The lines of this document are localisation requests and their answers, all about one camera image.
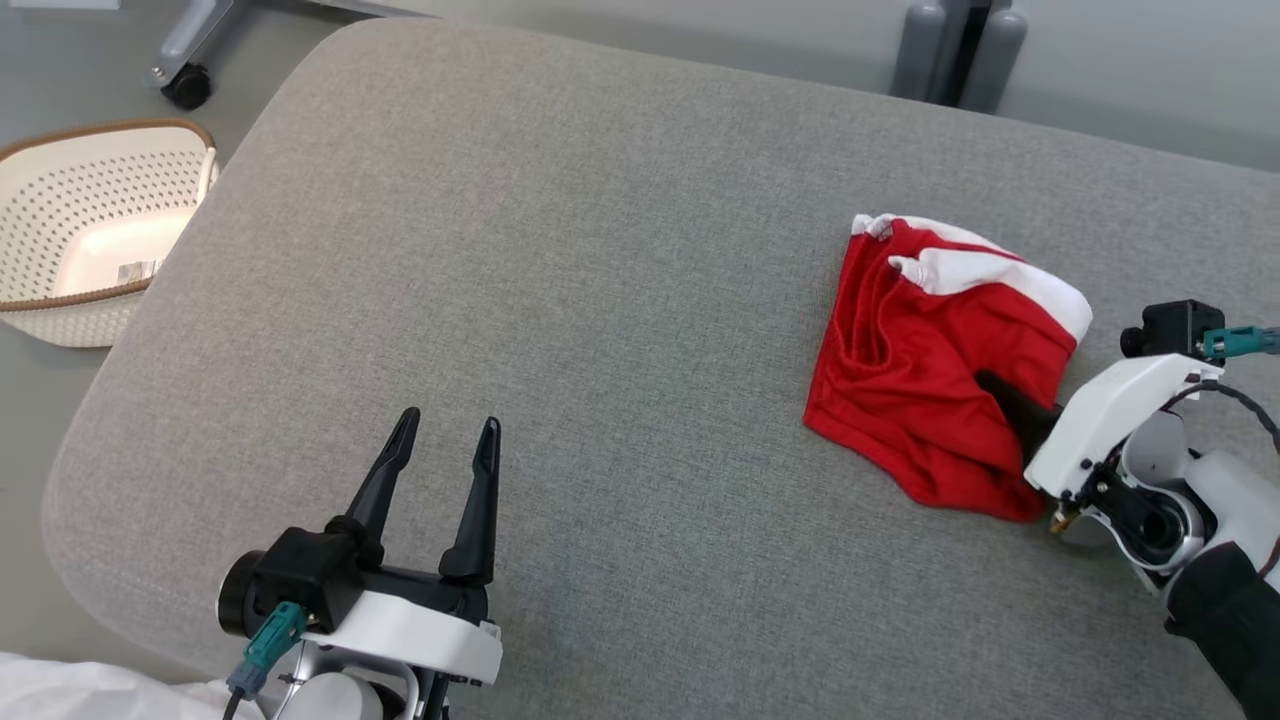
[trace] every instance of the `label in basket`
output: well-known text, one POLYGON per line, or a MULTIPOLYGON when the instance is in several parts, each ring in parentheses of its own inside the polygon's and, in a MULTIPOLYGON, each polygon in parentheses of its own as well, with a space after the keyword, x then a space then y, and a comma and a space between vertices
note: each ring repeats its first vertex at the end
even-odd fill
POLYGON ((138 281, 145 281, 160 270, 160 265, 164 260, 140 260, 137 263, 129 263, 128 265, 120 265, 115 273, 115 284, 129 284, 138 281))

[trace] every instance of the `black wheel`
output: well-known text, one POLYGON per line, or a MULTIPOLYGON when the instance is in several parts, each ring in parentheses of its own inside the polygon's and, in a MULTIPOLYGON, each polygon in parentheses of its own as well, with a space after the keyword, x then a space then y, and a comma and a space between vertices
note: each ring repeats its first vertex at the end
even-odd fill
POLYGON ((214 94, 214 83, 210 82, 205 65, 187 63, 173 76, 169 85, 160 88, 160 94, 183 110, 195 110, 214 94))

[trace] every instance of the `red and white clothing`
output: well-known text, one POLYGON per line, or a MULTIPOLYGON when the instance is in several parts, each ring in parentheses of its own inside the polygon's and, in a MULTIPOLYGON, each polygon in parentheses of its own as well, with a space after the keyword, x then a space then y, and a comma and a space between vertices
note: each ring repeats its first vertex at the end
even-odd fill
POLYGON ((1092 319, 1078 290, 982 236, 859 215, 804 421, 918 502, 1036 520, 1043 500, 974 373, 1052 406, 1092 319))

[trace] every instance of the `gray table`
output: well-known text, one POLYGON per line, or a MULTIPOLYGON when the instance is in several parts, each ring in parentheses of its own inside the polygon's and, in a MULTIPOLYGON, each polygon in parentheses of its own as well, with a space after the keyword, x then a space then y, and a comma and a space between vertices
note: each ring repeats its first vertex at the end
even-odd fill
MULTIPOLYGON (((340 510, 422 407, 388 561, 448 547, 504 424, 497 685, 460 717, 1224 717, 1114 552, 929 510, 800 423, 854 213, 1079 287, 1064 397, 1147 304, 1280 316, 1280 183, 991 117, 434 20, 326 40, 165 264, 68 434, 55 566, 225 674, 230 562, 340 510)), ((1275 365, 1229 379, 1280 405, 1275 365)), ((1267 473, 1229 402, 1194 442, 1267 473)))

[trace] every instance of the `laundry basket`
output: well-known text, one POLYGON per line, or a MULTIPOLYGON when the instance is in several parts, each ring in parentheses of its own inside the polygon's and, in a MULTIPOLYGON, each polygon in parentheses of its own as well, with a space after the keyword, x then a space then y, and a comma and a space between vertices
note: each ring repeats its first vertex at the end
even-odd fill
POLYGON ((68 347, 115 342, 218 178, 200 126, 155 118, 0 150, 0 320, 68 347))

